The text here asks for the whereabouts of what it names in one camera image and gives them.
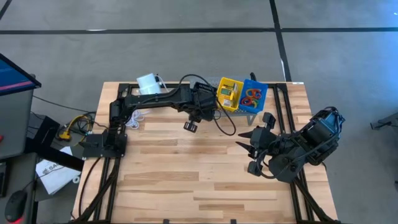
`wooden table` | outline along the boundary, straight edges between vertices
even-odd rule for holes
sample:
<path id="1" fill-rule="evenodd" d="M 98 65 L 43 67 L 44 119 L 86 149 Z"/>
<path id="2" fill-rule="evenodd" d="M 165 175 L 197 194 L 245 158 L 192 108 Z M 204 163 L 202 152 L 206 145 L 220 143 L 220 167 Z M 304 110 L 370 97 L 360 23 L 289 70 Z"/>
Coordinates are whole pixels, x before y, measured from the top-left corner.
<path id="1" fill-rule="evenodd" d="M 96 121 L 108 124 L 109 103 L 117 94 L 118 82 L 106 82 L 99 100 Z M 287 83 L 296 129 L 311 118 L 305 86 Z M 277 118 L 272 89 L 267 92 L 264 111 Z M 289 130 L 282 93 L 279 93 L 286 130 Z M 237 133 L 263 126 L 262 113 L 252 126 L 246 117 L 233 117 Z M 121 160 L 118 187 L 113 208 L 113 223 L 295 223 L 289 184 L 255 177 L 246 172 L 251 161 L 247 151 L 235 141 L 248 143 L 238 135 L 225 136 L 214 122 L 202 121 L 198 131 L 183 129 L 186 113 L 172 108 L 157 108 L 145 115 L 138 130 L 127 128 L 126 156 Z M 227 118 L 220 119 L 227 132 L 232 126 Z M 95 127 L 95 133 L 102 133 Z M 278 122 L 273 132 L 280 133 Z M 103 160 L 93 170 L 87 183 L 83 210 L 97 194 Z M 95 159 L 85 162 L 73 209 L 78 214 L 78 201 L 83 181 Z M 305 166 L 308 188 L 322 209 L 337 218 L 323 166 Z M 303 218 L 306 217 L 299 192 Z M 101 218 L 104 218 L 108 196 L 105 195 Z"/>

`monitor screen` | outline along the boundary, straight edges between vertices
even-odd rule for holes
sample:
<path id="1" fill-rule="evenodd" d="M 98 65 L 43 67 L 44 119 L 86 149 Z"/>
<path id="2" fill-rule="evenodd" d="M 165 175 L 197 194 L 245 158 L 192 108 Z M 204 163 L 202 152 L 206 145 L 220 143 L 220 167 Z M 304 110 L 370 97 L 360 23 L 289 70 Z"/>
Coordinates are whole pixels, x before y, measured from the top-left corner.
<path id="1" fill-rule="evenodd" d="M 30 90 L 37 86 L 29 74 L 13 66 L 6 58 L 0 58 L 0 95 Z"/>

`blue container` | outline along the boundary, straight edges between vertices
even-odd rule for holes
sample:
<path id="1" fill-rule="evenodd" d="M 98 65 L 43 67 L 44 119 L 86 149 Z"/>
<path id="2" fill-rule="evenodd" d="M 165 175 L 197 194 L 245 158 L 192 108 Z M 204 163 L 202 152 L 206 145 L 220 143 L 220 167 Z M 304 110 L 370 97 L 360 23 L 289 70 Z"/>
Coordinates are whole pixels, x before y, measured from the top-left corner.
<path id="1" fill-rule="evenodd" d="M 260 90 L 261 97 L 258 99 L 258 104 L 256 107 L 254 105 L 242 105 L 242 99 L 247 97 L 246 91 L 250 89 L 258 89 Z M 239 109 L 250 112 L 250 113 L 258 113 L 264 109 L 264 105 L 266 103 L 268 85 L 259 83 L 257 81 L 245 79 L 243 83 L 243 89 L 241 93 L 241 98 L 239 99 Z"/>

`black floor stripe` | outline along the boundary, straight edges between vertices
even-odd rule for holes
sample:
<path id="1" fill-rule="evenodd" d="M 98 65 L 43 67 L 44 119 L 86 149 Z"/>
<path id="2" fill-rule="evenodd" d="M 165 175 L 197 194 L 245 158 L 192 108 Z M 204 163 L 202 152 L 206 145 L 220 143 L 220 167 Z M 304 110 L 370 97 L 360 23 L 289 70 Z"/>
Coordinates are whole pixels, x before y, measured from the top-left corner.
<path id="1" fill-rule="evenodd" d="M 285 44 L 284 44 L 284 39 L 283 39 L 282 33 L 281 33 L 281 28 L 280 28 L 280 24 L 279 24 L 279 18 L 278 18 L 278 12 L 276 9 L 275 0 L 269 0 L 269 4 L 271 5 L 272 18 L 274 20 L 274 25 L 275 25 L 275 34 L 276 34 L 276 39 L 278 41 L 279 55 L 280 55 L 280 59 L 283 62 L 285 81 L 291 82 L 292 76 L 290 75 L 289 63 L 287 62 Z"/>
<path id="2" fill-rule="evenodd" d="M 281 32 L 398 32 L 398 27 L 281 28 Z"/>
<path id="3" fill-rule="evenodd" d="M 1 11 L 0 11 L 0 19 L 4 16 L 4 14 L 6 13 L 8 7 L 10 6 L 12 0 L 7 0 L 6 3 L 4 3 Z"/>
<path id="4" fill-rule="evenodd" d="M 95 29 L 95 30 L 0 30 L 0 34 L 196 34 L 275 32 L 266 27 L 177 28 L 177 29 Z"/>

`yellow container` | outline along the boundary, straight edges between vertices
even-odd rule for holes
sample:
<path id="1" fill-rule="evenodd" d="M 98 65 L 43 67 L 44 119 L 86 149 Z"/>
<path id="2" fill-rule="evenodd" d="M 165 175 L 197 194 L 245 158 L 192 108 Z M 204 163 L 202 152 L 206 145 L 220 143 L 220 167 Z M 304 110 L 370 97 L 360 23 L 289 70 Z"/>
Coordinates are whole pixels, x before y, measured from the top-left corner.
<path id="1" fill-rule="evenodd" d="M 224 106 L 223 105 L 224 97 L 220 94 L 221 89 L 224 86 L 232 87 L 232 86 L 234 86 L 234 84 L 236 84 L 237 91 L 233 95 L 233 100 L 231 100 L 231 106 Z M 220 84 L 218 85 L 218 89 L 217 89 L 217 97 L 218 97 L 218 101 L 220 101 L 222 107 L 225 110 L 234 112 L 239 108 L 239 99 L 241 98 L 242 89 L 243 89 L 243 82 L 239 82 L 239 81 L 236 81 L 236 80 L 233 80 L 230 78 L 225 78 L 225 77 L 221 78 Z"/>

